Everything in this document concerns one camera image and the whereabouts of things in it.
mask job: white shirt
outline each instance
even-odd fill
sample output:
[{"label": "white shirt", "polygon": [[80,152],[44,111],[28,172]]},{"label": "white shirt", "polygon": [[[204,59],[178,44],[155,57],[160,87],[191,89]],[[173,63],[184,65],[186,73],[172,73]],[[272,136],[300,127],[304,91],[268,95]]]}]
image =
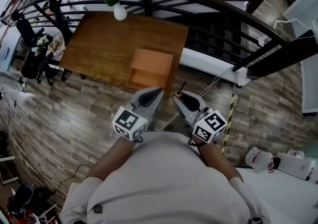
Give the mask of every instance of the white shirt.
[{"label": "white shirt", "polygon": [[[169,132],[143,138],[105,181],[91,177],[72,184],[60,214],[63,224],[246,224],[253,217],[270,223],[252,188],[206,167],[188,138]],[[97,208],[102,212],[95,213]]]}]

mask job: desk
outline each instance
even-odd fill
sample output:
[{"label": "desk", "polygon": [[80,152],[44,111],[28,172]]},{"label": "desk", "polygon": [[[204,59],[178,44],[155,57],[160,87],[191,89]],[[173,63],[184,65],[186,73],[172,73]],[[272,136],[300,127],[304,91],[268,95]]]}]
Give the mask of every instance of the desk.
[{"label": "desk", "polygon": [[90,12],[77,27],[59,66],[126,87],[136,48],[171,54],[167,96],[187,33],[185,26],[151,17],[129,14],[117,21],[112,12]]},{"label": "desk", "polygon": [[[5,71],[10,69],[20,38],[21,34],[18,29],[16,27],[10,27],[1,41],[0,67]],[[5,55],[7,48],[9,48],[9,53],[7,58],[3,60],[2,58],[3,55]]]}]

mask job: wooden floor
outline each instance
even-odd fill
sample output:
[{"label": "wooden floor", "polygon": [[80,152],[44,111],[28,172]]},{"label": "wooden floor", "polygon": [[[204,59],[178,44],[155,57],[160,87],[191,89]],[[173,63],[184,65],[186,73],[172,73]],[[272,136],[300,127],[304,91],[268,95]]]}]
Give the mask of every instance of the wooden floor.
[{"label": "wooden floor", "polygon": [[[200,93],[213,80],[180,68],[173,89],[187,81],[186,90]],[[218,81],[204,99],[213,109],[228,117],[232,85]],[[73,73],[64,83],[55,77],[50,87],[28,82],[26,91],[17,98],[15,116],[9,123],[9,141],[16,155],[23,181],[56,189],[71,177],[80,164],[93,165],[114,143],[111,120],[132,92],[106,82]],[[235,107],[226,157],[234,164],[244,164],[249,149],[257,146],[273,154],[300,149],[307,140],[318,138],[318,118],[303,118],[300,65],[236,88]],[[163,102],[155,117],[161,128],[176,110]],[[8,113],[0,105],[0,123],[6,130]],[[81,181],[88,169],[72,181]],[[54,200],[63,204],[72,181],[60,187]]]}]

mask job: potted plant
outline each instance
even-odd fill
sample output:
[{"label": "potted plant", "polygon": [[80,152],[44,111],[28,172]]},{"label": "potted plant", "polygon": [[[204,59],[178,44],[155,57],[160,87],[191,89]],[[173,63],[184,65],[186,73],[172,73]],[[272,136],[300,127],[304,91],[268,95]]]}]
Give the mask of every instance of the potted plant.
[{"label": "potted plant", "polygon": [[117,20],[121,21],[127,17],[127,12],[122,5],[119,3],[120,0],[106,0],[105,3],[110,6],[114,7],[114,16]]}]

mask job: black cable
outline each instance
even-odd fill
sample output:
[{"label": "black cable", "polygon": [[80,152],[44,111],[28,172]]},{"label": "black cable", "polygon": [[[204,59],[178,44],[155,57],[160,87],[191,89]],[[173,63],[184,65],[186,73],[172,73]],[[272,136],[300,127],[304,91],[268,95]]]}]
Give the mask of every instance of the black cable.
[{"label": "black cable", "polygon": [[53,192],[52,196],[57,192],[57,190],[59,189],[59,187],[60,187],[63,183],[65,183],[66,181],[69,181],[69,180],[73,179],[73,178],[76,176],[76,174],[77,174],[77,172],[78,172],[78,170],[79,170],[79,168],[80,168],[81,166],[88,166],[89,168],[91,168],[91,166],[90,166],[90,165],[87,165],[87,164],[79,165],[79,166],[77,167],[76,171],[75,171],[75,174],[74,174],[72,177],[70,177],[70,178],[64,180],[63,182],[61,182],[61,183],[58,185],[58,187],[56,188],[56,190]]}]

